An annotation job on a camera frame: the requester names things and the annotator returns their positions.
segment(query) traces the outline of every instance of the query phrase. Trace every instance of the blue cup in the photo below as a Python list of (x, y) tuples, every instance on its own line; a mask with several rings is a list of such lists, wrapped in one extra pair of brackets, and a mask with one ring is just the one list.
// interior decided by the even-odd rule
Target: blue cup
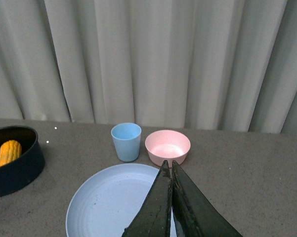
[(140, 126), (131, 122), (120, 123), (112, 128), (115, 150), (121, 161), (131, 162), (138, 158), (141, 132)]

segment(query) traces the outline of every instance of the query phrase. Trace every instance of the yellow corn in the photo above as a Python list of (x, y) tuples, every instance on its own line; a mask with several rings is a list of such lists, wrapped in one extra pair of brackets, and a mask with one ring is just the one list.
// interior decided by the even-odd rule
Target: yellow corn
[(21, 156), (21, 144), (15, 140), (3, 143), (0, 147), (0, 166), (8, 164)]

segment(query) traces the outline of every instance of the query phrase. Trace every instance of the gray table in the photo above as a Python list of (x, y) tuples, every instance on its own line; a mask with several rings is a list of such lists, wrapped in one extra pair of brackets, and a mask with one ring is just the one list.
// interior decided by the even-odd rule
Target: gray table
[[(0, 236), (65, 237), (76, 190), (98, 171), (122, 163), (111, 140), (113, 126), (0, 119), (0, 127), (7, 125), (38, 132), (46, 166), (28, 186), (0, 197)], [(136, 163), (156, 167), (144, 141), (159, 129), (142, 128)], [(297, 135), (175, 130), (191, 141), (181, 167), (243, 236), (297, 237)]]

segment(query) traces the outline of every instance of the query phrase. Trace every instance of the white curtain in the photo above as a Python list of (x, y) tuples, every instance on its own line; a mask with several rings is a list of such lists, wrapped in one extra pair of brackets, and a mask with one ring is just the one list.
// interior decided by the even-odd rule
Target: white curtain
[(0, 118), (297, 134), (297, 0), (0, 0)]

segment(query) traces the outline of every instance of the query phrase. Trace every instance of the light blue plate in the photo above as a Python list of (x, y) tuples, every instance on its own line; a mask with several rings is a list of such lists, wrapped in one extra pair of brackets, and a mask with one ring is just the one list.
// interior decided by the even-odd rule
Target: light blue plate
[[(140, 210), (158, 169), (120, 164), (86, 180), (73, 196), (66, 215), (67, 237), (121, 237)], [(173, 217), (170, 236), (176, 237)]]

